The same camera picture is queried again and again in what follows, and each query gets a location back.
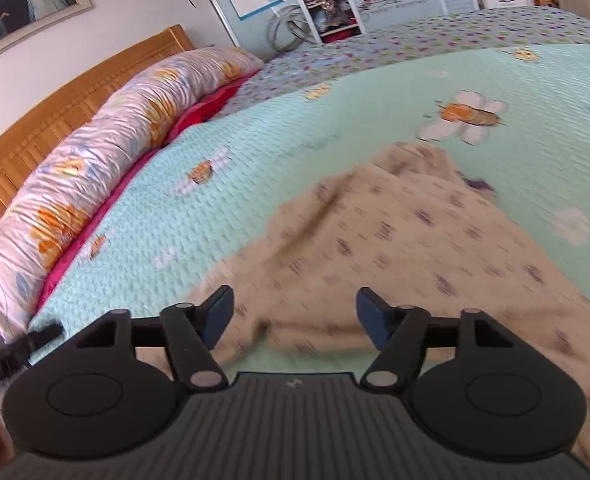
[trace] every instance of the shelf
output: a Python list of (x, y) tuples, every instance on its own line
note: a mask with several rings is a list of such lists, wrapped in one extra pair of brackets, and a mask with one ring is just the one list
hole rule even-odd
[(346, 25), (345, 27), (334, 28), (333, 30), (327, 30), (326, 32), (322, 32), (319, 34), (320, 38), (325, 38), (326, 36), (330, 36), (336, 32), (343, 32), (344, 30), (349, 30), (350, 28), (359, 27), (359, 23), (351, 23), (350, 25)]
[(315, 9), (315, 7), (319, 7), (322, 3), (319, 2), (318, 4), (307, 5), (306, 8), (308, 9)]

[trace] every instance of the beige garment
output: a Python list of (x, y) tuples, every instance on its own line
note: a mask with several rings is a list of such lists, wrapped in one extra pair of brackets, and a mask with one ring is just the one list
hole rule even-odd
[(362, 286), (434, 316), (481, 308), (580, 384), (589, 412), (574, 452), (590, 466), (590, 302), (430, 144), (398, 143), (284, 204), (188, 300), (222, 284), (235, 289), (235, 315), (220, 362), (260, 332), (302, 352), (369, 348), (355, 310)]

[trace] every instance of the floral pillow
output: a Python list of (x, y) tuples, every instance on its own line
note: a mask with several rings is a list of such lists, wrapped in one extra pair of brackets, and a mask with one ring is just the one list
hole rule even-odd
[(0, 219), (4, 340), (25, 332), (48, 272), (131, 166), (160, 146), (198, 99), (262, 65), (240, 48), (169, 57), (131, 79), (91, 122), (55, 147)]

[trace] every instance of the red fabric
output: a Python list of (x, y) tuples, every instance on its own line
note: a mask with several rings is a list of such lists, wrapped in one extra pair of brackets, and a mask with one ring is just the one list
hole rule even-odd
[[(234, 96), (239, 87), (243, 85), (246, 81), (248, 81), (251, 76), (243, 77), (232, 83), (222, 86), (216, 92), (200, 99), (199, 102), (188, 108), (180, 117), (177, 119), (177, 122), (171, 128), (170, 132), (168, 133), (166, 140), (164, 141), (164, 146), (167, 146), (173, 139), (177, 138), (179, 134), (184, 131), (188, 126), (198, 123), (204, 123), (210, 118), (212, 118), (217, 112), (219, 112), (226, 102)], [(146, 163), (153, 158), (157, 152), (160, 151), (160, 148), (156, 150), (152, 150), (140, 158), (132, 168), (128, 171), (128, 173), (121, 179), (120, 183), (117, 184), (117, 187), (112, 190), (110, 196), (106, 199), (106, 202), (102, 204), (102, 206), (97, 210), (97, 213), (92, 217), (91, 221), (88, 222), (86, 227), (77, 235), (77, 237), (70, 243), (68, 248), (64, 251), (61, 255), (53, 269), (50, 271), (46, 280), (44, 280), (44, 286), (41, 289), (40, 299), (37, 302), (37, 312), (41, 309), (44, 305), (45, 301), (48, 297), (52, 294), (53, 290), (55, 290), (57, 284), (60, 282), (62, 277), (64, 276), (65, 272), (68, 270), (68, 267), (72, 263), (72, 261), (77, 256), (77, 253), (82, 249), (84, 244), (88, 241), (88, 239), (92, 236), (97, 226), (102, 221), (108, 210), (112, 207), (112, 205), (117, 201), (123, 191), (126, 189), (128, 183), (133, 179), (133, 177), (143, 168)]]

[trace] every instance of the headboard slat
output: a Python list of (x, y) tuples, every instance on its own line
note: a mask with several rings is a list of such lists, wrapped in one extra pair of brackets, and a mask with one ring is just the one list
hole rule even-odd
[(0, 216), (37, 165), (143, 69), (192, 43), (179, 25), (123, 50), (44, 99), (0, 136)]

